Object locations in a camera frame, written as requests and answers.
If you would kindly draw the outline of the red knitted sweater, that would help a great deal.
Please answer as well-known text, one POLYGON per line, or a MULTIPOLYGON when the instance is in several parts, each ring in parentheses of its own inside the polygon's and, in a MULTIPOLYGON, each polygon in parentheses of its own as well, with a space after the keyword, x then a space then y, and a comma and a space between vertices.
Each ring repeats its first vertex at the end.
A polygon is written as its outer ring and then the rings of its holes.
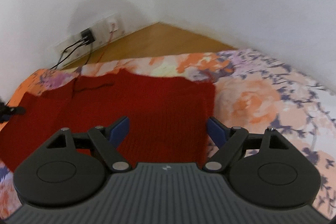
POLYGON ((138 162, 195 162, 207 157, 206 123, 214 112, 215 87, 183 77, 149 77, 120 70, 80 76, 36 96, 25 93, 25 114, 1 129, 1 160, 11 170, 56 131, 74 133, 128 117, 129 132, 118 152, 138 162))

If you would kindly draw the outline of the floral bed sheet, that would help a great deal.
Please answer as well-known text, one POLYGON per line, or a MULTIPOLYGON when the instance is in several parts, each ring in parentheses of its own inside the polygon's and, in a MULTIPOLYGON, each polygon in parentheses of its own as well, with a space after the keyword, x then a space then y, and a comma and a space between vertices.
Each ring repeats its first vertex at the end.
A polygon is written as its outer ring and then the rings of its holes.
POLYGON ((247 49, 123 59, 67 69, 39 69, 10 99, 58 88, 73 78, 101 76, 126 69, 152 77, 211 80, 216 87, 215 116, 227 126, 262 133, 272 126, 291 141, 321 174, 313 203, 324 216, 335 216, 335 94, 290 65, 247 49))

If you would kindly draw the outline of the black plug adapter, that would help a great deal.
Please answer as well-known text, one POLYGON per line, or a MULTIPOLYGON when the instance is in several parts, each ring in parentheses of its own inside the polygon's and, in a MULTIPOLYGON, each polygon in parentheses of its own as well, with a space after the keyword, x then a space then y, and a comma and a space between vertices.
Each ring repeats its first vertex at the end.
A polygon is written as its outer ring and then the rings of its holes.
POLYGON ((84 45, 90 45, 96 41, 96 38, 90 28, 85 29, 84 31, 80 32, 81 41, 84 45))

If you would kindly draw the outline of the white wall socket strip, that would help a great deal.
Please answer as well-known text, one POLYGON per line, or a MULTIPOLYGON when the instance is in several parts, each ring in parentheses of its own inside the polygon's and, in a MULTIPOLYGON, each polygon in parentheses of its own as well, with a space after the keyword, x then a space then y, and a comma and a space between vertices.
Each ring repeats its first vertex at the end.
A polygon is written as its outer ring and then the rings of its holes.
POLYGON ((113 14, 99 20, 89 28, 71 35, 69 38, 54 46, 57 62, 53 68, 64 67, 93 51, 102 48, 125 33, 119 14, 113 14))

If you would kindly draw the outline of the wooden bed frame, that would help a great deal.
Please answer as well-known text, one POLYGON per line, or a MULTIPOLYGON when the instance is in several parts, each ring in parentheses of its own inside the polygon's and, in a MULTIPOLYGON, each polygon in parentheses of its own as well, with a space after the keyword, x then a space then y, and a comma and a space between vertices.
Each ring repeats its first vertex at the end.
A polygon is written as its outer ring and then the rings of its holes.
POLYGON ((218 40, 164 23, 156 23, 124 36, 84 56, 64 69, 140 57, 179 55, 182 53, 219 52, 235 48, 218 40))

